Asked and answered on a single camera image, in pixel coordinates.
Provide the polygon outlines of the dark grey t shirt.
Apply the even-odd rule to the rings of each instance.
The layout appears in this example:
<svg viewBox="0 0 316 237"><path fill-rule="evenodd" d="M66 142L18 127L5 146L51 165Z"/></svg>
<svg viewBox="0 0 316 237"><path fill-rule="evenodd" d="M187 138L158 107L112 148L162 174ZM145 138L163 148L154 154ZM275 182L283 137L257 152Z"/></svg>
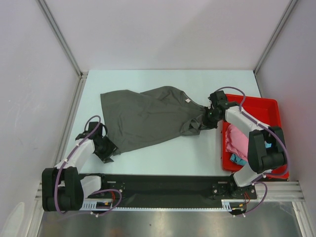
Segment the dark grey t shirt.
<svg viewBox="0 0 316 237"><path fill-rule="evenodd" d="M163 86L137 93L117 90L100 95L107 137L114 155L200 134L205 107L184 91Z"/></svg>

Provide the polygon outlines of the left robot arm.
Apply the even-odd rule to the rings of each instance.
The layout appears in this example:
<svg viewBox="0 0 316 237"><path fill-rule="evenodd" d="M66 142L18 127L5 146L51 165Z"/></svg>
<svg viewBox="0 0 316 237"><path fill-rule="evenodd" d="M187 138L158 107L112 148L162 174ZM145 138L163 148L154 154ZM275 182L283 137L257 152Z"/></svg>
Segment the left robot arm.
<svg viewBox="0 0 316 237"><path fill-rule="evenodd" d="M99 215L116 208L122 201L122 193L109 188L101 175L83 175L80 173L90 155L109 158L115 151L115 145L108 139L107 128L100 122L88 122L84 132L76 137L76 143L70 154L53 168L46 168L42 178L42 207L46 212L65 213L84 210L84 201L93 195L102 198L111 195L105 201L96 201L90 207L92 213Z"/></svg>

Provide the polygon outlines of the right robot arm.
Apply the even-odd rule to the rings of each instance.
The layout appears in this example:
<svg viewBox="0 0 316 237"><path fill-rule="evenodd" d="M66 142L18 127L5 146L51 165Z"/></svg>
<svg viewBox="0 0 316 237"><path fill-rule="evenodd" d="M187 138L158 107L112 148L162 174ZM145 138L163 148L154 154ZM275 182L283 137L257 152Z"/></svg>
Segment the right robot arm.
<svg viewBox="0 0 316 237"><path fill-rule="evenodd" d="M246 188L266 175L280 177L289 169L289 155L286 149L283 130L279 126L265 124L249 114L244 108L246 100L230 102L220 88L208 97L210 107L205 109L202 125L213 129L219 121L228 122L237 127L247 138L247 164L230 175L227 183L227 195L239 198Z"/></svg>

